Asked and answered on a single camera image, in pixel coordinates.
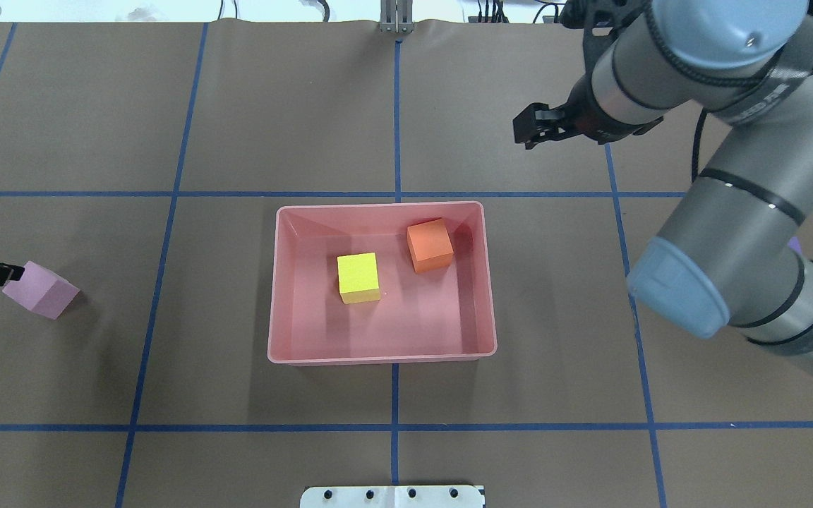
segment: yellow block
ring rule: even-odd
[[[345,303],[374,302],[381,299],[375,252],[338,257],[338,281]]]

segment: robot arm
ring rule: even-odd
[[[606,19],[604,4],[585,6],[587,39]],[[584,46],[586,74],[567,104],[530,105],[514,132],[528,149],[577,134],[613,142],[644,134],[691,99],[731,125],[628,286],[697,337],[732,325],[813,374],[813,262],[787,247],[813,210],[806,12],[807,1],[644,2],[638,16],[614,17],[617,29],[597,58],[595,44]]]

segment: orange cube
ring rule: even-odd
[[[454,245],[447,234],[444,219],[406,228],[406,243],[416,273],[442,269],[454,260]]]

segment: blue joint cap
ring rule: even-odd
[[[730,322],[730,309],[713,282],[664,238],[649,241],[626,285],[636,299],[696,337],[709,339]]]
[[[661,36],[700,68],[737,68],[775,54],[805,19],[809,0],[653,0]]]

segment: metal bracket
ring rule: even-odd
[[[413,0],[381,0],[381,21],[378,29],[381,32],[413,32]]]
[[[362,486],[308,488],[300,508],[485,508],[481,485]]]

